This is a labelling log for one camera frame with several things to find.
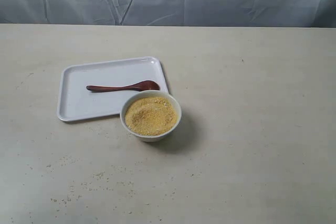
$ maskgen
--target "rectangular tray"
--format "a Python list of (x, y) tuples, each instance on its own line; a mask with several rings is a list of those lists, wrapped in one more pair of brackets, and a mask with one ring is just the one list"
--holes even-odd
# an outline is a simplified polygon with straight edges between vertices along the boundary
[(152, 80), (168, 93), (160, 61), (154, 57), (75, 65), (61, 76), (57, 116), (70, 122), (119, 114), (128, 98), (138, 91), (92, 93), (87, 85), (121, 87)]

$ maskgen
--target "granular yellow food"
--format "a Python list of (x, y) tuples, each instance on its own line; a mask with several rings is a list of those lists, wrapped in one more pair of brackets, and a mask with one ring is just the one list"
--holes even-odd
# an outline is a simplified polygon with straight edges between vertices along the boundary
[(177, 114), (164, 97), (148, 97), (135, 101), (125, 114), (128, 128), (140, 135), (157, 136), (169, 131)]

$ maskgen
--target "white table surface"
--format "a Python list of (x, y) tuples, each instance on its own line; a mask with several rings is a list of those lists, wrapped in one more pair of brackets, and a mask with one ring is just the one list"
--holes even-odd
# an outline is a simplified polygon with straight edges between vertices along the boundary
[[(336, 29), (0, 25), (0, 223), (336, 223)], [(155, 56), (147, 144), (56, 117), (73, 64)]]

